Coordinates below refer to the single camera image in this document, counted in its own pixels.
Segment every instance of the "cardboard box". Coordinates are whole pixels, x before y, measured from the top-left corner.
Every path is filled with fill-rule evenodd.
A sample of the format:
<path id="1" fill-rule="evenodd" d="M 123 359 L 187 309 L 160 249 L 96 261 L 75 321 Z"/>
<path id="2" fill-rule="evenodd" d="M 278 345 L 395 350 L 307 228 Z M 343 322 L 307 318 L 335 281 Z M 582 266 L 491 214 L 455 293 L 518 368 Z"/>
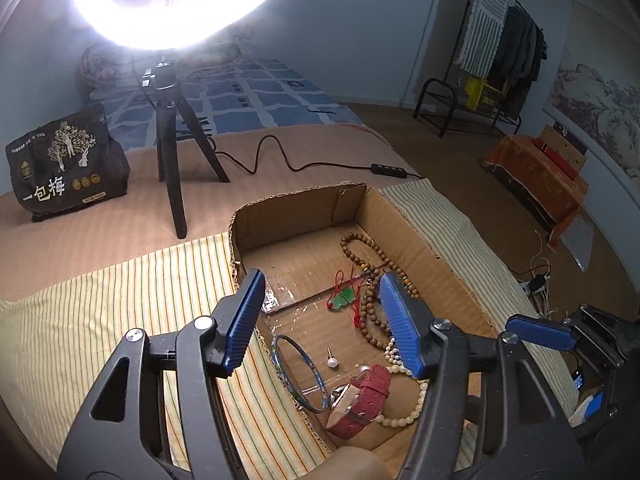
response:
<path id="1" fill-rule="evenodd" d="M 569 162 L 565 160 L 562 155 L 560 155 L 556 150 L 550 147 L 548 144 L 545 144 L 542 139 L 537 138 L 533 139 L 533 144 L 537 149 L 539 149 L 542 153 L 544 153 L 548 158 L 550 158 L 558 168 L 560 168 L 566 176 L 568 176 L 571 180 L 575 180 L 578 176 L 578 172 L 571 167 Z"/>
<path id="2" fill-rule="evenodd" d="M 285 333 L 299 343 L 329 391 L 346 384 L 361 364 L 388 365 L 383 351 L 368 344 L 354 327 L 352 310 L 331 312 L 326 307 L 336 272 L 342 270 L 347 279 L 351 274 L 352 262 L 342 252 L 340 239 L 352 231 L 375 240 L 404 269 L 436 316 L 451 319 L 466 332 L 495 337 L 478 298 L 377 190 L 364 184 L 345 184 L 244 206 L 230 226 L 232 261 L 239 282 L 250 268 L 261 269 L 266 276 L 268 293 L 258 330 L 267 344 L 274 333 Z M 379 261 L 363 243 L 351 242 L 350 249 L 367 261 Z M 376 313 L 383 318 L 380 306 Z M 335 370 L 326 365 L 328 348 L 340 361 Z M 280 349 L 290 377 L 314 405 L 319 405 L 321 397 L 309 368 L 289 344 L 283 343 Z M 469 389 L 479 393 L 479 377 L 470 378 Z M 418 390 L 417 381 L 395 374 L 384 415 L 408 416 L 417 403 Z M 345 443 L 323 429 L 328 412 L 306 415 L 330 448 L 348 444 L 373 450 L 395 472 L 413 431 L 411 427 L 388 428 L 372 422 Z"/>
<path id="3" fill-rule="evenodd" d="M 572 134 L 565 126 L 562 126 L 558 121 L 554 123 L 553 129 L 562 135 L 569 143 L 578 150 L 581 154 L 587 154 L 587 146 L 578 137 Z"/>
<path id="4" fill-rule="evenodd" d="M 551 126 L 544 127 L 540 140 L 557 152 L 575 171 L 579 172 L 584 166 L 587 160 L 586 156 L 580 153 L 567 138 L 556 132 Z"/>

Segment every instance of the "bangle bracelet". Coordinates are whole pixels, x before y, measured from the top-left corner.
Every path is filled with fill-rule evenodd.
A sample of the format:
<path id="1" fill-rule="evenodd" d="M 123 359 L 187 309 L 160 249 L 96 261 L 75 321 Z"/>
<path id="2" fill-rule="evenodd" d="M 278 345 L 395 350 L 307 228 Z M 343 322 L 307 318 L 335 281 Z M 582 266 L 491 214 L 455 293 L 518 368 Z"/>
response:
<path id="1" fill-rule="evenodd" d="M 282 359 L 280 357 L 280 350 L 278 349 L 278 341 L 280 341 L 280 339 L 284 339 L 285 341 L 289 342 L 290 345 L 292 345 L 293 348 L 295 348 L 298 351 L 298 353 L 302 356 L 306 365 L 309 368 L 311 368 L 311 371 L 313 372 L 313 375 L 316 378 L 316 383 L 318 383 L 318 387 L 320 388 L 320 392 L 322 393 L 322 406 L 320 408 L 316 408 L 311 405 L 311 403 L 305 397 L 305 394 L 303 394 L 299 389 L 297 389 L 293 385 L 293 383 L 287 376 L 287 373 L 284 371 L 284 366 L 282 365 Z M 316 368 L 316 365 L 313 364 L 313 361 L 311 360 L 311 358 L 306 354 L 306 352 L 300 347 L 298 343 L 293 341 L 292 338 L 284 334 L 276 334 L 273 337 L 273 340 L 271 341 L 271 360 L 273 361 L 273 364 L 276 367 L 276 371 L 278 372 L 280 379 L 284 383 L 286 389 L 291 394 L 291 397 L 293 397 L 293 399 L 298 404 L 300 404 L 300 406 L 302 406 L 303 408 L 306 408 L 307 410 L 313 413 L 322 413 L 324 412 L 324 410 L 327 410 L 329 408 L 329 402 L 330 402 L 329 393 L 327 392 L 326 387 L 324 386 L 324 381 L 320 376 L 320 372 L 318 372 L 318 369 Z"/>

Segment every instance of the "ring light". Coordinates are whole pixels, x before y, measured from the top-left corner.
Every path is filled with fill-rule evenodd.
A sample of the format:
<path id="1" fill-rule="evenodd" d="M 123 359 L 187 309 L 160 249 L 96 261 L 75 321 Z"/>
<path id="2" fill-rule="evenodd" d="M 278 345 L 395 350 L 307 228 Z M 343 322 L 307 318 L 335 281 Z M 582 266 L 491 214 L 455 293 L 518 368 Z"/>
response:
<path id="1" fill-rule="evenodd" d="M 105 38 L 145 50 L 199 43 L 264 1 L 179 0 L 170 6 L 123 7 L 114 0 L 74 0 L 80 13 Z"/>

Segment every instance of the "watch buckle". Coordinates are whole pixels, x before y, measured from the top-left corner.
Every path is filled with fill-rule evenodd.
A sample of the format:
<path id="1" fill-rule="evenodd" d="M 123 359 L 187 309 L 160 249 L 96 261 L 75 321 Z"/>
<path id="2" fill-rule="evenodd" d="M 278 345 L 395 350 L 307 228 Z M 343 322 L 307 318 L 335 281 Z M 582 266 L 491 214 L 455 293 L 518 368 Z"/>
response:
<path id="1" fill-rule="evenodd" d="M 345 410 L 344 414 L 348 416 L 351 420 L 354 420 L 355 422 L 357 422 L 358 424 L 367 426 L 368 424 L 371 424 L 375 419 L 367 418 L 364 412 L 357 413 L 352 410 L 352 407 L 356 404 L 356 402 L 358 402 L 358 397 L 360 397 L 360 394 L 357 394 L 355 397 L 353 397 L 353 403 L 347 406 L 347 409 Z"/>

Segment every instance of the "bed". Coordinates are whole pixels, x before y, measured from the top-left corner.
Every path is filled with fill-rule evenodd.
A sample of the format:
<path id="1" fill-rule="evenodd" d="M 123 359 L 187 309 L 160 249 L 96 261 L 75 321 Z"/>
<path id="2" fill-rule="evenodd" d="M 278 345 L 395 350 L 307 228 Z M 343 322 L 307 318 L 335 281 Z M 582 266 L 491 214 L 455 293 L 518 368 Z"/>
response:
<path id="1" fill-rule="evenodd" d="M 225 112 L 229 108 L 224 108 L 223 113 L 216 115 L 213 108 L 205 109 L 206 103 L 210 105 L 211 100 L 217 99 L 211 95 L 219 95 L 207 95 L 212 86 L 224 88 L 218 84 L 244 81 L 246 86 L 241 89 L 250 95 L 251 85 L 267 81 L 281 85 L 282 91 L 273 91 L 278 97 L 280 94 L 292 97 L 286 91 L 288 82 L 302 80 L 289 79 L 292 73 L 285 74 L 288 69 L 281 65 L 269 65 L 272 68 L 265 65 L 261 63 L 262 69 L 255 71 L 249 65 L 237 65 L 217 74 L 215 84 L 198 83 L 199 94 L 188 95 L 193 103 L 203 103 L 203 112 L 212 119 L 211 126 L 216 127 L 216 142 L 221 150 L 249 162 L 255 156 L 259 139 L 269 133 L 281 140 L 294 166 L 317 160 L 356 166 L 377 162 L 412 171 L 383 137 L 358 124 L 348 108 L 322 105 L 322 110 L 341 110 L 351 118 L 347 124 L 331 124 L 332 119 L 338 118 L 338 112 L 333 117 L 326 112 L 309 112 L 308 105 L 265 105 L 268 101 L 262 99 L 274 95 L 267 90 L 253 89 L 253 99 L 259 99 L 266 108 L 273 107 L 267 110 L 272 119 L 275 110 L 287 108 L 289 112 L 297 110 L 301 120 L 313 117 L 315 123 L 268 127 L 269 119 L 264 112 L 252 109 L 250 104 L 237 110 L 247 108 L 248 113 L 260 116 L 267 124 L 261 123 L 251 131 L 235 132 L 240 129 L 238 126 L 222 133 L 218 129 L 222 124 L 220 117 L 234 114 L 237 119 L 243 111 Z M 282 79 L 274 76 L 279 71 Z M 264 79 L 247 77 L 249 72 L 257 72 L 255 75 Z M 314 88 L 309 94 L 302 92 L 303 95 L 324 95 L 311 84 L 298 88 Z M 226 94 L 238 99 L 234 92 L 223 93 L 225 99 L 229 97 Z M 156 153 L 150 147 L 155 139 L 155 133 L 151 133 L 153 121 L 145 119 L 149 110 L 145 116 L 134 114 L 146 107 L 134 101 L 139 98 L 139 91 L 130 91 L 126 100 L 109 113 L 110 124 L 116 124 L 112 128 L 132 126 L 126 135 L 120 136 L 121 142 L 128 142 L 127 158 L 131 165 L 128 195 L 41 224 L 30 221 L 30 215 L 20 208 L 12 194 L 0 197 L 0 253 L 11 255 L 0 262 L 0 397 L 17 427 L 49 465 L 55 466 L 84 395 L 129 325 L 142 326 L 149 334 L 176 330 L 185 321 L 210 312 L 217 299 L 235 290 L 237 283 L 230 271 L 231 252 L 226 234 L 230 218 L 244 204 L 267 196 L 343 182 L 363 182 L 382 189 L 385 198 L 475 295 L 489 330 L 501 330 L 506 318 L 516 312 L 535 315 L 517 282 L 481 240 L 468 218 L 427 180 L 398 186 L 398 179 L 393 177 L 327 166 L 291 173 L 274 144 L 265 144 L 255 176 L 222 158 L 230 184 L 215 182 L 212 169 L 194 140 L 178 144 L 190 230 L 184 243 L 176 245 L 166 189 L 158 183 Z M 289 115 L 288 120 L 294 120 L 295 115 Z M 202 261 L 207 261 L 207 272 L 196 264 Z M 181 292 L 171 299 L 163 295 L 157 308 L 151 309 L 151 298 L 160 301 L 156 287 L 161 282 L 170 283 L 171 290 Z M 333 449 L 319 438 L 297 409 L 264 350 L 254 336 L 250 357 L 222 387 L 223 402 L 249 477 L 289 480 L 318 466 Z M 565 412 L 570 413 L 577 392 L 559 353 L 540 348 L 532 352 Z M 173 398 L 175 382 L 170 378 L 167 381 L 167 391 Z M 269 403 L 264 402 L 264 396 L 268 396 Z M 255 406 L 260 406 L 264 415 L 259 420 L 250 416 L 255 413 Z M 175 428 L 174 460 L 186 466 L 175 408 L 168 417 Z M 268 444 L 271 440 L 256 437 L 265 427 L 273 433 L 273 442 L 279 443 L 278 449 Z M 460 466 L 468 465 L 473 443 L 473 430 L 468 428 Z M 407 445 L 407 440 L 390 439 L 376 454 L 397 472 Z"/>
<path id="2" fill-rule="evenodd" d="M 110 134 L 126 152 L 154 146 L 156 116 L 136 81 L 152 61 L 135 62 L 133 72 L 132 63 L 110 60 L 118 55 L 112 51 L 119 47 L 102 47 L 107 52 L 100 56 L 95 56 L 96 48 L 90 47 L 83 56 L 81 74 L 97 87 L 89 88 L 90 93 L 83 92 L 82 100 L 104 105 Z M 335 103 L 311 81 L 276 59 L 238 54 L 223 66 L 194 70 L 197 65 L 183 62 L 178 67 L 182 92 L 209 136 L 303 124 L 362 124 L 350 108 Z M 112 75 L 98 82 L 95 74 L 104 72 Z M 155 98 L 152 92 L 148 97 Z M 191 138 L 179 114 L 177 134 L 178 140 Z"/>

